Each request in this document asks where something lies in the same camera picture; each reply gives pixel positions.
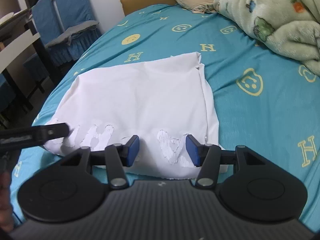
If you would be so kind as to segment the person's left hand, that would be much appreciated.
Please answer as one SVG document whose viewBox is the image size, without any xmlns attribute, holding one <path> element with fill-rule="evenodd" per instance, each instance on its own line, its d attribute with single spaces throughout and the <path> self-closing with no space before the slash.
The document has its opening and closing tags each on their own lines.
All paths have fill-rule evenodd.
<svg viewBox="0 0 320 240">
<path fill-rule="evenodd" d="M 10 232 L 14 228 L 14 219 L 12 217 L 13 209 L 10 202 L 10 184 L 11 175 L 5 171 L 1 174 L 1 191 L 0 191 L 0 223 L 1 229 Z"/>
</svg>

